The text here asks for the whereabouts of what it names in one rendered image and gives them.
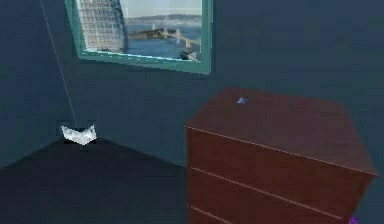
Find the teal framed window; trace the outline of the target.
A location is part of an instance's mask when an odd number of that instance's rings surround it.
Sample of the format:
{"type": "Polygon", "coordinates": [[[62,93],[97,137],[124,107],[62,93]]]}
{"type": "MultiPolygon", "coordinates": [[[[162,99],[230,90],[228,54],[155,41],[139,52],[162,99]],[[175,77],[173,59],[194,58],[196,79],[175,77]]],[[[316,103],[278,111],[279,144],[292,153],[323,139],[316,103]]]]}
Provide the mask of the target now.
{"type": "Polygon", "coordinates": [[[83,60],[212,70],[213,0],[64,0],[83,60]]]}

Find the brown chest of drawers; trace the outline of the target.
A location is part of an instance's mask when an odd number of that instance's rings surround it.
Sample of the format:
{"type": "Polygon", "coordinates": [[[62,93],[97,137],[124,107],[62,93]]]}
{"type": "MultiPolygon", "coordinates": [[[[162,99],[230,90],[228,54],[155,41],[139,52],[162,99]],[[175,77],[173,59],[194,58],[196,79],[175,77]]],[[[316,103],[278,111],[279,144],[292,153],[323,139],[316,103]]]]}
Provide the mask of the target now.
{"type": "Polygon", "coordinates": [[[335,101],[226,87],[185,130],[188,224],[348,224],[379,175],[335,101]]]}

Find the white crumpled cloth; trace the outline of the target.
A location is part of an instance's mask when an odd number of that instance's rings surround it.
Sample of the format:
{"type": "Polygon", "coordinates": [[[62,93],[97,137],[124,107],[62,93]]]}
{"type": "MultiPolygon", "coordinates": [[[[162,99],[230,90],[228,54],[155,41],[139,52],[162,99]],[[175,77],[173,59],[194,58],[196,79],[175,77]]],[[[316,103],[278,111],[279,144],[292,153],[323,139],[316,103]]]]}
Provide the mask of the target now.
{"type": "Polygon", "coordinates": [[[96,128],[94,125],[82,131],[61,126],[61,131],[65,143],[77,143],[84,146],[97,139],[96,128]]]}

